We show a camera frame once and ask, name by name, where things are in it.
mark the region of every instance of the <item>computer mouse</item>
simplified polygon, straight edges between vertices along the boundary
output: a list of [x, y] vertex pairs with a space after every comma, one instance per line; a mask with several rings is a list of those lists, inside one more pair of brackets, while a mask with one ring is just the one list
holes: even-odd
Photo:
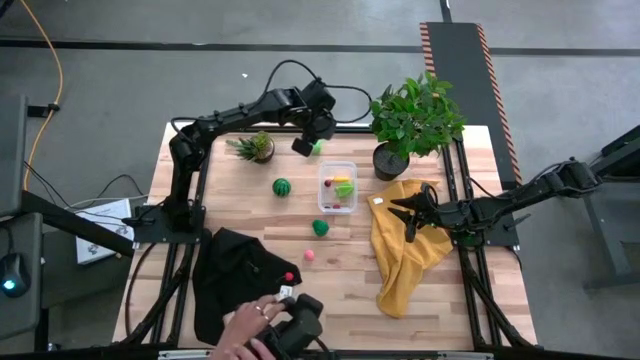
[[24, 256], [10, 253], [0, 259], [0, 289], [10, 298], [24, 295], [31, 286]]

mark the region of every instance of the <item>pink ball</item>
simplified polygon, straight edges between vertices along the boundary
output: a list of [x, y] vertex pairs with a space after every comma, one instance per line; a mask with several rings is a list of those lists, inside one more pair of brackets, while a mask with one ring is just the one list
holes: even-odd
[[313, 250], [307, 250], [304, 252], [304, 259], [307, 261], [313, 261], [316, 258], [316, 254], [313, 253]]

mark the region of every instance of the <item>black cloth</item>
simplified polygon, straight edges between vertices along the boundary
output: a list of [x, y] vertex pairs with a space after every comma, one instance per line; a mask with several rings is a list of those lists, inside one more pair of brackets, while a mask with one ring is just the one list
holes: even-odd
[[[285, 281], [287, 272], [293, 274], [292, 281]], [[196, 337], [216, 345], [225, 314], [242, 303], [277, 294], [281, 285], [301, 282], [298, 267], [268, 252], [260, 240], [221, 228], [213, 239], [203, 239], [193, 269]]]

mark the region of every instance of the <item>human hand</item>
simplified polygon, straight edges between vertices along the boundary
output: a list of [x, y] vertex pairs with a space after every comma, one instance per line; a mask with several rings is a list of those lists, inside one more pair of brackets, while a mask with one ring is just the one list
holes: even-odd
[[[276, 302], [275, 296], [265, 295], [257, 301], [240, 305], [231, 321], [225, 326], [224, 332], [220, 337], [220, 341], [218, 341], [218, 346], [212, 353], [212, 358], [216, 360], [235, 358], [254, 360], [255, 356], [251, 354], [249, 350], [244, 348], [243, 345], [246, 344], [249, 339], [258, 335], [260, 331], [262, 331], [271, 322], [271, 320], [276, 317], [276, 315], [284, 310], [284, 305]], [[273, 355], [269, 353], [269, 350], [267, 350], [267, 348], [259, 341], [258, 343], [262, 345], [266, 353], [270, 356], [267, 358], [263, 357], [262, 353], [254, 347], [256, 352], [262, 356], [262, 359], [273, 359]], [[245, 356], [247, 355], [242, 351], [242, 349], [249, 351], [249, 354], [251, 354], [252, 357], [240, 357], [242, 354]]]
[[222, 351], [222, 354], [214, 351], [211, 358], [213, 360], [275, 360], [273, 354], [260, 341], [251, 339], [251, 347], [258, 353], [259, 358], [244, 346], [234, 346]]

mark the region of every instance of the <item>wooden tabletop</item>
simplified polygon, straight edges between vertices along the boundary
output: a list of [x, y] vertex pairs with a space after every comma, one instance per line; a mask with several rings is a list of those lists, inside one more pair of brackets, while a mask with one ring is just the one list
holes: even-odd
[[[168, 142], [174, 131], [167, 126], [160, 147], [150, 192], [150, 203], [163, 200], [170, 191], [172, 161]], [[403, 349], [403, 350], [469, 350], [471, 332], [462, 286], [460, 263], [456, 251], [439, 265], [424, 273], [420, 285], [411, 296], [407, 316], [391, 318], [376, 306], [381, 287], [375, 255], [370, 244], [371, 211], [367, 196], [390, 183], [374, 175], [372, 152], [377, 146], [371, 134], [336, 134], [325, 143], [321, 156], [302, 157], [291, 150], [296, 134], [272, 134], [276, 154], [266, 165], [240, 160], [226, 139], [247, 136], [228, 134], [218, 138], [212, 148], [204, 205], [206, 226], [212, 232], [220, 227], [255, 236], [271, 252], [296, 264], [303, 283], [296, 293], [306, 292], [324, 303], [321, 338], [333, 349]], [[467, 126], [464, 144], [469, 171], [483, 187], [500, 193], [489, 131], [485, 126]], [[456, 151], [452, 150], [458, 188], [462, 189]], [[323, 161], [352, 161], [358, 167], [358, 207], [347, 216], [323, 216], [317, 205], [317, 169]], [[271, 191], [277, 178], [289, 179], [291, 194], [278, 198]], [[411, 158], [411, 165], [398, 179], [417, 178], [439, 181], [436, 186], [440, 202], [448, 201], [441, 157]], [[195, 188], [195, 176], [192, 191]], [[323, 219], [331, 230], [318, 238], [311, 222]], [[131, 269], [144, 246], [136, 252]], [[303, 259], [307, 249], [315, 252], [313, 262]], [[159, 244], [142, 265], [134, 284], [131, 300], [132, 327], [147, 313], [156, 300], [168, 246]], [[182, 257], [178, 253], [177, 262]], [[535, 332], [529, 312], [522, 274], [514, 255], [504, 248], [486, 248], [489, 276], [496, 302], [513, 325], [529, 341]], [[162, 339], [166, 338], [173, 315], [174, 302], [167, 307]], [[485, 339], [489, 339], [486, 313], [479, 306]], [[114, 340], [125, 336], [124, 299], [116, 325]], [[180, 347], [211, 346], [199, 342], [193, 329], [194, 297], [191, 283], [185, 305]]]

